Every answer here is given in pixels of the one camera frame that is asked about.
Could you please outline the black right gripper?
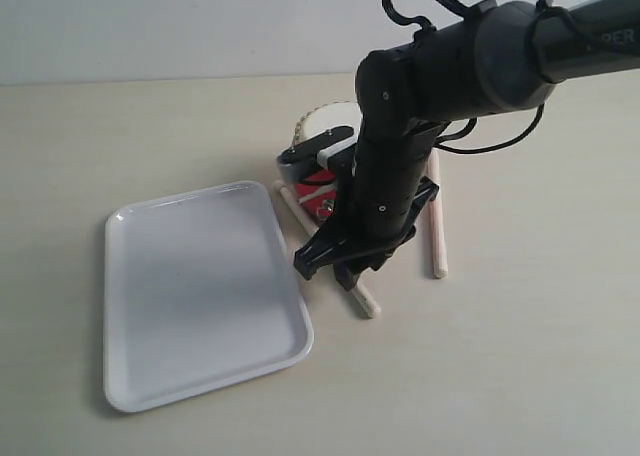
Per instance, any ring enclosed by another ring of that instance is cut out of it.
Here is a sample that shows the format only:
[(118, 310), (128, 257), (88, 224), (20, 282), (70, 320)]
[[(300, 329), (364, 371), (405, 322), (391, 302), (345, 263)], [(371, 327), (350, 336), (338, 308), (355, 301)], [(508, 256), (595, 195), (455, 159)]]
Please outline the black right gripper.
[(443, 123), (411, 123), (391, 131), (365, 117), (354, 159), (354, 180), (347, 197), (348, 227), (356, 244), (370, 254), (346, 261), (349, 237), (344, 219), (331, 216), (294, 255), (294, 267), (311, 280), (325, 266), (333, 266), (336, 282), (355, 288), (361, 274), (379, 269), (415, 234), (418, 211), (412, 208), (419, 192), (426, 160)]

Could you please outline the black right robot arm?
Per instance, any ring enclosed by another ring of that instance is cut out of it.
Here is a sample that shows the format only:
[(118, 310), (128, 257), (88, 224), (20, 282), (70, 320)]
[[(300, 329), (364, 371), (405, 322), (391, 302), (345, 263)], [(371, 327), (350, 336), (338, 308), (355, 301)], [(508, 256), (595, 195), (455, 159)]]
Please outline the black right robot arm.
[(451, 123), (470, 132), (485, 116), (542, 113), (566, 80), (639, 65), (639, 0), (569, 9), (552, 0), (435, 1), (458, 22), (437, 28), (381, 0), (394, 23), (416, 32), (408, 44), (372, 51), (359, 64), (359, 128), (353, 136), (328, 129), (277, 159), (296, 184), (310, 185), (317, 171), (328, 170), (337, 190), (330, 216), (295, 253), (305, 279), (328, 266), (351, 289), (414, 236), (415, 220), (438, 193), (424, 175), (426, 162), (433, 149), (451, 149)]

